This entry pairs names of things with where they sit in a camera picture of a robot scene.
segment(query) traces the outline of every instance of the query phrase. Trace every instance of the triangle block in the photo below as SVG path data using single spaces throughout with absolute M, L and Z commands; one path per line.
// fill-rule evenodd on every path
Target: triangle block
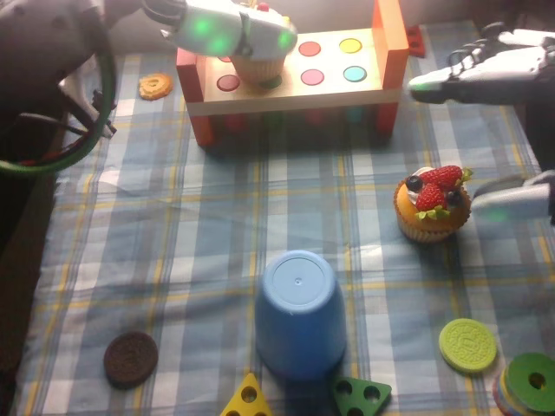
M 271 416 L 253 373 L 248 373 L 220 416 Z
M 391 386 L 373 381 L 336 377 L 331 394 L 341 416 L 374 416 L 388 403 Z
M 407 28 L 407 41 L 409 55 L 418 56 L 419 58 L 426 57 L 426 50 L 424 49 L 424 40 L 422 39 L 420 26 Z

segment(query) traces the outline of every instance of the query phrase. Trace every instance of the green triangle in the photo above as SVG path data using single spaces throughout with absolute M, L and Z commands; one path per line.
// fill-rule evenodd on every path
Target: green triangle
M 336 377 L 331 394 L 341 416 L 374 416 L 388 403 L 391 386 L 373 381 Z

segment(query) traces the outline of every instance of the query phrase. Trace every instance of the dark brown cookie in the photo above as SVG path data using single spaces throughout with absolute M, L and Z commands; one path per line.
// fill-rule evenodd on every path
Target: dark brown cookie
M 115 338 L 104 353 L 104 371 L 110 384 L 119 389 L 139 386 L 156 368 L 158 348 L 142 332 L 128 332 Z

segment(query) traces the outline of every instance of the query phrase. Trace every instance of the table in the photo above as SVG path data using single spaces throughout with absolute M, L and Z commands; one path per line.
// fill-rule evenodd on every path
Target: table
M 470 23 L 422 28 L 427 58 L 406 78 L 443 67 L 476 39 Z M 411 244 L 392 205 L 421 166 L 474 170 L 468 185 L 538 171 L 509 107 L 428 106 L 403 95 L 391 141 L 364 125 L 285 123 L 223 140 L 192 137 L 179 89 L 138 99 L 142 75 L 173 76 L 172 55 L 129 55 L 115 112 L 118 133 L 61 173 L 15 414 L 213 416 L 252 371 L 274 415 L 330 414 L 321 385 L 276 380 L 253 338 L 255 282 L 286 250 L 316 252 L 342 286 L 348 319 L 344 375 L 393 387 L 387 414 L 499 414 L 494 376 L 515 355 L 555 355 L 555 235 L 548 218 L 469 222 L 445 243 Z M 438 337 L 457 317 L 484 322 L 499 359 L 465 377 Z M 101 360 L 138 329 L 156 340 L 155 375 L 112 390 Z

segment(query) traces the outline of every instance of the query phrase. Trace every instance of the cupcake wrapper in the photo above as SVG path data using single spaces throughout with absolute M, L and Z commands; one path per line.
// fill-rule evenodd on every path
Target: cupcake wrapper
M 258 84 L 276 78 L 284 69 L 285 58 L 276 61 L 251 61 L 242 56 L 230 56 L 238 77 Z
M 467 212 L 467 216 L 465 217 L 464 221 L 456 229 L 449 230 L 449 231 L 425 231 L 425 230 L 419 230 L 415 228 L 413 225 L 405 221 L 405 219 L 402 217 L 401 213 L 399 212 L 399 207 L 397 206 L 397 193 L 404 185 L 404 183 L 405 181 L 403 180 L 397 186 L 397 189 L 395 190 L 393 204 L 395 206 L 395 211 L 397 213 L 397 223 L 399 224 L 399 228 L 411 240 L 414 240 L 418 243 L 438 243 L 441 240 L 444 240 L 447 237 L 449 237 L 451 234 L 454 234 L 470 218 L 470 208 L 469 208 Z M 467 191 L 465 191 L 463 188 L 461 188 L 460 190 L 463 198 L 465 200 L 470 200 L 470 197 L 468 197 Z

